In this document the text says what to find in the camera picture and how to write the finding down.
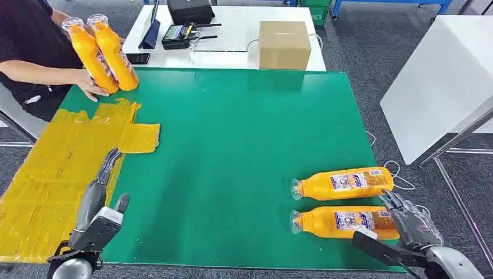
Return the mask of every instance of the robotic hand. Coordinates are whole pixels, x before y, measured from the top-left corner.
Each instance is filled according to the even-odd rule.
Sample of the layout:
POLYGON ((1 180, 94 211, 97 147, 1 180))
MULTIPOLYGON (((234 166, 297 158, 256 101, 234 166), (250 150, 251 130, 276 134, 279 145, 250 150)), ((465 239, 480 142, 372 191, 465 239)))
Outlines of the robotic hand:
POLYGON ((483 278, 462 253, 443 246, 444 239, 428 214, 398 194, 387 190, 383 193, 380 198, 400 235, 398 246, 378 241, 376 234, 366 228, 355 231, 352 246, 388 266, 402 266, 416 278, 420 277, 409 266, 424 268, 428 279, 483 278))
POLYGON ((420 211, 409 200, 404 200, 399 194, 383 190, 380 196, 385 208, 391 213, 399 235, 399 247, 414 252, 431 246, 441 246, 444 239, 431 221, 431 217, 420 211))
POLYGON ((62 241, 55 255, 48 258, 48 279, 88 279, 101 269, 100 253, 120 231, 123 214, 128 206, 128 194, 118 199, 114 209, 105 206, 106 185, 116 160, 122 153, 113 148, 82 195, 75 228, 68 241, 62 241))

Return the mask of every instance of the green tabletop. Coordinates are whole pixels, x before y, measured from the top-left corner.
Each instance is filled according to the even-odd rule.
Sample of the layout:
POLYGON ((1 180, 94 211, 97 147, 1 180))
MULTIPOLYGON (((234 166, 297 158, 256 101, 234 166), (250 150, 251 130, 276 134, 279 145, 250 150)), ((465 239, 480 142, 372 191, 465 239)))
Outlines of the green tabletop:
MULTIPOLYGON (((113 201, 130 194, 103 258, 266 269, 394 270, 347 239, 294 235, 290 212, 377 199, 293 200, 290 181, 375 166, 345 73, 137 70, 140 86, 102 102, 142 104, 136 123, 161 124, 156 152, 126 156, 113 201)), ((76 87, 61 108, 97 107, 76 87)))

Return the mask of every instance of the black case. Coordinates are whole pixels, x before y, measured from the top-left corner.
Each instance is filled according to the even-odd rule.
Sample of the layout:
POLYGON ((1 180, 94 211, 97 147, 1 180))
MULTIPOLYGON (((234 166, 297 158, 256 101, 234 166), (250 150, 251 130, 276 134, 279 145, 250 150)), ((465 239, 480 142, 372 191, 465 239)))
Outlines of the black case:
POLYGON ((215 17, 209 0, 168 0, 167 5, 175 24, 208 24, 215 17))

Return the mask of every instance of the human hand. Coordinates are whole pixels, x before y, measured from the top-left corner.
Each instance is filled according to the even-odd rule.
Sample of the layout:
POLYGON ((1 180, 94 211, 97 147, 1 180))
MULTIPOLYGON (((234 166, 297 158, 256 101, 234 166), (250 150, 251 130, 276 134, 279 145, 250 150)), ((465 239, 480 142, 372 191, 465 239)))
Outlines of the human hand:
POLYGON ((89 72, 85 69, 71 69, 70 78, 72 79, 72 84, 80 87, 84 94, 93 102, 97 102, 98 99, 94 97, 93 94, 99 96, 109 96, 105 89, 98 87, 89 75, 89 72))

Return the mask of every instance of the cardboard box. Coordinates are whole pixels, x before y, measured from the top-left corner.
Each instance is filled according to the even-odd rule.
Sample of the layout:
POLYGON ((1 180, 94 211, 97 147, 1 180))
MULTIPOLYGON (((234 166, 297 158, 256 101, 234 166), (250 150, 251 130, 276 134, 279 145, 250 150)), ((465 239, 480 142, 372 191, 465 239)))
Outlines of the cardboard box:
POLYGON ((260 68, 306 70, 312 47, 305 22, 260 22, 260 68))

